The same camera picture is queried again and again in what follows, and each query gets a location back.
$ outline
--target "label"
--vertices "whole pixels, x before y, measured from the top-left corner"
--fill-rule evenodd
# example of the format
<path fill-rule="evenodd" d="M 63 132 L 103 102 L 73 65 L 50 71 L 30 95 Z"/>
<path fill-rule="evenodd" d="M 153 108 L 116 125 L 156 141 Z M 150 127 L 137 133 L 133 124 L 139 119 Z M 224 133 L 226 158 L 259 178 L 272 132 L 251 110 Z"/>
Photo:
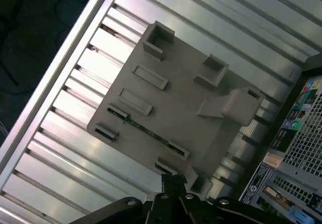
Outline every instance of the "label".
<path fill-rule="evenodd" d="M 264 159 L 263 159 L 263 163 L 273 167 L 273 168 L 277 168 L 280 166 L 281 162 L 283 160 L 283 157 L 272 154 L 272 153 L 266 153 Z"/>
<path fill-rule="evenodd" d="M 258 192 L 260 186 L 262 185 L 268 172 L 269 168 L 267 166 L 259 164 L 246 189 L 240 196 L 239 201 L 244 204 L 250 204 L 256 193 Z"/>

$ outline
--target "black cable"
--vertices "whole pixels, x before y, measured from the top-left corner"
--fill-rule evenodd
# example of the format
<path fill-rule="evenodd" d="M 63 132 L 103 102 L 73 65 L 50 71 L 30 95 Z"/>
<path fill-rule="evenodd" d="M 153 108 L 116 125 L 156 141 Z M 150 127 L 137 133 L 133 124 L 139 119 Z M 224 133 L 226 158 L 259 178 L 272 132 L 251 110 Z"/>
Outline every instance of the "black cable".
<path fill-rule="evenodd" d="M 14 21 L 18 15 L 18 12 L 20 10 L 20 7 L 21 7 L 21 4 L 22 4 L 22 1 L 23 0 L 17 0 L 15 5 L 14 5 L 14 8 L 11 12 L 11 15 L 10 15 L 10 20 Z M 9 23 L 6 23 L 5 25 L 5 29 L 3 31 L 3 34 L 2 34 L 2 37 L 0 38 L 0 51 L 5 43 L 5 40 L 10 32 L 10 29 L 11 29 L 11 25 Z M 10 80 L 16 85 L 18 86 L 19 85 L 19 82 L 15 79 L 15 77 L 12 75 L 12 73 L 9 71 L 9 69 L 3 64 L 3 62 L 0 61 L 0 65 L 1 67 L 4 69 L 4 71 L 6 72 L 6 74 L 8 75 L 8 77 L 10 78 Z"/>
<path fill-rule="evenodd" d="M 29 89 L 29 90 L 24 90 L 24 91 L 21 91 L 21 92 L 9 92 L 5 89 L 0 89 L 0 93 L 5 93 L 7 95 L 12 95 L 12 96 L 18 96 L 18 95 L 23 95 L 23 94 L 27 94 L 27 93 L 30 93 L 30 92 L 34 92 L 36 88 L 32 88 L 32 89 Z"/>
<path fill-rule="evenodd" d="M 58 6 L 59 6 L 59 5 L 60 5 L 60 3 L 61 3 L 61 2 L 63 2 L 63 1 L 65 1 L 65 0 L 58 0 L 58 1 L 56 2 L 55 6 L 54 6 L 54 12 L 55 12 L 55 15 L 56 15 L 57 20 L 58 20 L 58 21 L 59 21 L 63 26 L 65 26 L 65 27 L 67 27 L 67 28 L 71 28 L 71 27 L 72 27 L 72 25 L 68 25 L 67 23 L 65 23 L 65 22 L 64 22 L 64 20 L 62 20 L 62 19 L 60 18 L 59 13 L 58 13 Z"/>

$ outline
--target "sticker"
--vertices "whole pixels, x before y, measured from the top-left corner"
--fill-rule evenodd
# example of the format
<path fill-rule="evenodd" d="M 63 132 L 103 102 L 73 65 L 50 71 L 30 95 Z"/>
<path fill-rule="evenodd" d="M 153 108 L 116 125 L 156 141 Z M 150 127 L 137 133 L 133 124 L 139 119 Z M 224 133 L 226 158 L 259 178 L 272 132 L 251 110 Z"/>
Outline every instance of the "sticker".
<path fill-rule="evenodd" d="M 273 168 L 277 168 L 280 166 L 281 162 L 283 160 L 283 157 L 272 154 L 272 153 L 266 153 L 264 159 L 263 159 L 263 163 L 273 167 Z"/>
<path fill-rule="evenodd" d="M 313 81 L 313 82 L 307 82 L 305 86 L 303 87 L 303 91 L 308 91 L 308 90 L 315 90 L 320 88 L 321 86 L 321 80 L 318 81 Z"/>
<path fill-rule="evenodd" d="M 260 186 L 262 185 L 265 177 L 267 176 L 269 169 L 267 166 L 259 164 L 256 171 L 254 172 L 250 182 L 242 195 L 239 198 L 239 201 L 245 204 L 250 204 L 258 192 Z"/>
<path fill-rule="evenodd" d="M 310 109 L 317 98 L 317 89 L 301 92 L 295 100 L 293 110 Z"/>
<path fill-rule="evenodd" d="M 285 153 L 296 133 L 297 131 L 294 131 L 292 129 L 281 128 L 278 131 L 275 139 L 273 140 L 271 148 Z"/>
<path fill-rule="evenodd" d="M 312 199 L 307 206 L 316 213 L 322 215 L 322 197 L 318 196 L 317 194 L 312 194 Z"/>

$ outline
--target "rectangular slot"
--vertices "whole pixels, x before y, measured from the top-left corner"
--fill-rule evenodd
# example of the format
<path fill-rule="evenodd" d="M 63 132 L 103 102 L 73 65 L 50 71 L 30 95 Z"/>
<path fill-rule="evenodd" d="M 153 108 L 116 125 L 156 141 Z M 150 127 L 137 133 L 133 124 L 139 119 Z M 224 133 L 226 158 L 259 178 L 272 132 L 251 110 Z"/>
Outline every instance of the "rectangular slot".
<path fill-rule="evenodd" d="M 109 141 L 114 141 L 116 139 L 117 133 L 110 130 L 108 127 L 103 126 L 101 123 L 98 123 L 95 128 L 95 132 L 108 139 Z"/>
<path fill-rule="evenodd" d="M 163 90 L 168 83 L 167 79 L 144 67 L 143 65 L 138 65 L 133 73 L 161 90 Z"/>
<path fill-rule="evenodd" d="M 163 39 L 167 42 L 172 43 L 173 38 L 175 36 L 175 32 L 169 29 L 168 27 L 166 27 L 165 25 L 159 23 L 158 21 L 156 21 L 152 25 L 152 27 L 153 27 L 152 30 L 146 37 L 146 41 L 143 42 L 143 49 L 145 52 L 153 55 L 157 59 L 163 60 L 164 52 L 163 50 L 159 49 L 155 45 L 155 43 L 157 39 Z"/>
<path fill-rule="evenodd" d="M 154 167 L 158 170 L 161 170 L 162 172 L 164 172 L 167 175 L 172 175 L 172 173 L 164 168 L 162 168 L 160 165 L 158 165 L 157 163 L 154 164 Z"/>
<path fill-rule="evenodd" d="M 154 45 L 157 39 L 161 38 L 168 42 L 173 42 L 173 38 L 175 36 L 175 32 L 160 22 L 156 21 L 153 26 L 153 30 L 147 37 L 147 42 Z"/>
<path fill-rule="evenodd" d="M 120 116 L 127 118 L 129 116 L 128 113 L 122 111 L 121 109 L 114 107 L 112 104 L 109 104 L 109 107 L 107 108 L 107 111 L 110 112 L 110 110 L 113 110 L 113 112 L 119 114 Z"/>
<path fill-rule="evenodd" d="M 164 161 L 160 157 L 157 159 L 155 165 L 157 165 L 160 168 L 162 168 L 162 169 L 170 172 L 172 175 L 178 174 L 178 171 L 174 167 L 172 167 L 171 165 L 169 165 L 166 161 Z"/>
<path fill-rule="evenodd" d="M 178 157 L 182 158 L 183 160 L 186 160 L 189 152 L 186 151 L 184 148 L 178 146 L 177 144 L 175 144 L 172 141 L 168 142 L 168 150 L 170 150 L 173 154 L 177 155 Z"/>
<path fill-rule="evenodd" d="M 138 98 L 136 95 L 126 89 L 122 89 L 119 99 L 146 116 L 149 115 L 150 111 L 152 110 L 152 106 L 150 104 Z"/>

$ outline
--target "metal grille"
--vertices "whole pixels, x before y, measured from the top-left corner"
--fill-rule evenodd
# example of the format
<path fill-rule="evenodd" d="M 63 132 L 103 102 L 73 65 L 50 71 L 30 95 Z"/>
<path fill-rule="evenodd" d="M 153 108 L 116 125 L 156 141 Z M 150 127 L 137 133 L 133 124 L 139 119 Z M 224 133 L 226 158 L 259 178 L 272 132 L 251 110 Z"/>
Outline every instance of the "metal grille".
<path fill-rule="evenodd" d="M 297 133 L 284 162 L 322 177 L 322 94 Z"/>
<path fill-rule="evenodd" d="M 304 201 L 306 204 L 308 204 L 312 198 L 312 195 L 308 192 L 302 190 L 301 188 L 297 187 L 296 185 L 282 179 L 281 177 L 276 176 L 276 178 L 273 181 L 274 184 L 278 185 L 288 193 L 292 194 L 296 198 L 300 199 L 301 201 Z"/>

